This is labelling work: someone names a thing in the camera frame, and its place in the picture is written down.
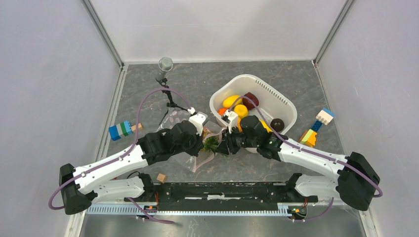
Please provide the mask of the clear zip top bag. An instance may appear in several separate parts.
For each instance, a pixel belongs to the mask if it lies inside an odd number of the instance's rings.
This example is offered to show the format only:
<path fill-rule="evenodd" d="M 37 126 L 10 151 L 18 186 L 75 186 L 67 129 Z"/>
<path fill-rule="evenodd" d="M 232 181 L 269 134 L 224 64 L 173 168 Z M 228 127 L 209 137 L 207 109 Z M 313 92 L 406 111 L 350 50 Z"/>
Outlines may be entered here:
<path fill-rule="evenodd" d="M 165 115 L 163 116 L 160 125 L 157 130 L 170 128 L 172 129 L 177 123 L 182 121 L 187 121 L 190 117 L 189 112 L 180 110 L 178 108 L 168 108 Z M 218 124 L 208 121 L 204 128 L 208 128 L 211 131 L 219 132 L 219 142 L 221 139 L 221 132 L 223 131 L 223 128 L 219 126 Z M 200 139 L 197 138 L 197 136 L 193 136 L 189 141 L 186 143 L 187 147 L 190 147 L 192 142 L 196 142 L 196 144 L 202 144 L 203 147 L 203 139 L 202 137 Z M 180 153 L 173 158 L 179 162 L 181 165 L 183 165 L 186 169 L 196 172 L 200 167 L 205 165 L 206 163 L 213 160 L 216 156 L 216 153 L 212 152 L 201 152 L 199 151 L 195 156 L 189 155 L 187 153 Z"/>

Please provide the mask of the yellow toy bananas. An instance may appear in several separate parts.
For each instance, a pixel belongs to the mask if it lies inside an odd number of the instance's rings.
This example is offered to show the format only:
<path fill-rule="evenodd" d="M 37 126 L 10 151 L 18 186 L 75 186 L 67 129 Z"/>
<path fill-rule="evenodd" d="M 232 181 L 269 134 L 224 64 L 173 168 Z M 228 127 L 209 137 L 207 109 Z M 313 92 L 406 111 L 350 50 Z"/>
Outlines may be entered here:
<path fill-rule="evenodd" d="M 259 121 L 262 124 L 262 126 L 266 129 L 267 132 L 272 132 L 272 130 L 269 128 L 269 126 L 266 124 L 266 122 L 264 120 L 260 119 Z M 238 118 L 237 127 L 238 127 L 238 130 L 240 132 L 242 132 L 243 130 L 242 130 L 242 127 L 240 125 L 240 122 L 241 122 L 241 118 Z"/>

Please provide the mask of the dark red toy fruit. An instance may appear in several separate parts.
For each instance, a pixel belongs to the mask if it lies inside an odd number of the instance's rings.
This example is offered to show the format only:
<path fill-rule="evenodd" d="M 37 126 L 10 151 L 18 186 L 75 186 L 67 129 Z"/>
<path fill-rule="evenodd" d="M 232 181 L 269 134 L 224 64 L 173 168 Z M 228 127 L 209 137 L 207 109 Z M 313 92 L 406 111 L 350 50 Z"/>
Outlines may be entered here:
<path fill-rule="evenodd" d="M 259 106 L 259 99 L 251 92 L 248 92 L 242 98 L 242 103 L 250 111 Z"/>

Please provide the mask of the orange toy pineapple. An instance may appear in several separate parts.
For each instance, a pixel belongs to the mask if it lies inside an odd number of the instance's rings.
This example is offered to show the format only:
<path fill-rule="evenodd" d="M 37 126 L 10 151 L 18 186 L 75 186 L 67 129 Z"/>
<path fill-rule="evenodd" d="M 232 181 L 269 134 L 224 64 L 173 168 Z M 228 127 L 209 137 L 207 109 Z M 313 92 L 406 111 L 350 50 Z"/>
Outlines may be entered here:
<path fill-rule="evenodd" d="M 202 139 L 203 139 L 203 147 L 201 148 L 201 152 L 212 152 L 216 153 L 216 149 L 219 145 L 219 132 L 211 131 L 208 128 L 204 128 Z"/>

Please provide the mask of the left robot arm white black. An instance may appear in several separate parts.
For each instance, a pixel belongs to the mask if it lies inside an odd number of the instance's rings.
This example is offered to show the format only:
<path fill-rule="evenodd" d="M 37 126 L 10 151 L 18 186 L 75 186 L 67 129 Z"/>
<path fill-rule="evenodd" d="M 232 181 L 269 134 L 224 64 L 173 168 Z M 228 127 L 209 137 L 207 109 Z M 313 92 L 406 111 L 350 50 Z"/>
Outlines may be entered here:
<path fill-rule="evenodd" d="M 122 180 L 117 177 L 180 153 L 196 156 L 203 147 L 202 133 L 202 125 L 185 120 L 171 129 L 148 133 L 134 145 L 95 163 L 61 166 L 59 185 L 65 213 L 73 215 L 101 201 L 138 197 L 150 201 L 155 187 L 141 175 Z"/>

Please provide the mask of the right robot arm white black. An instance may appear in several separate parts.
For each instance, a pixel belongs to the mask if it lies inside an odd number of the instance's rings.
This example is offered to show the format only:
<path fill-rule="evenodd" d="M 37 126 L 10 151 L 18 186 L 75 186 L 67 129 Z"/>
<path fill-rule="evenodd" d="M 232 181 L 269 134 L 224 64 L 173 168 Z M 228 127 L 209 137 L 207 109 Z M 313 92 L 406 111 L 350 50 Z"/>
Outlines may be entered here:
<path fill-rule="evenodd" d="M 382 196 L 380 178 L 362 154 L 339 155 L 302 145 L 276 131 L 269 132 L 256 116 L 245 117 L 239 127 L 230 123 L 215 151 L 232 155 L 241 148 L 252 148 L 264 158 L 296 164 L 319 174 L 300 175 L 295 183 L 286 186 L 285 194 L 291 201 L 308 196 L 340 198 L 352 208 L 367 211 L 372 200 Z"/>

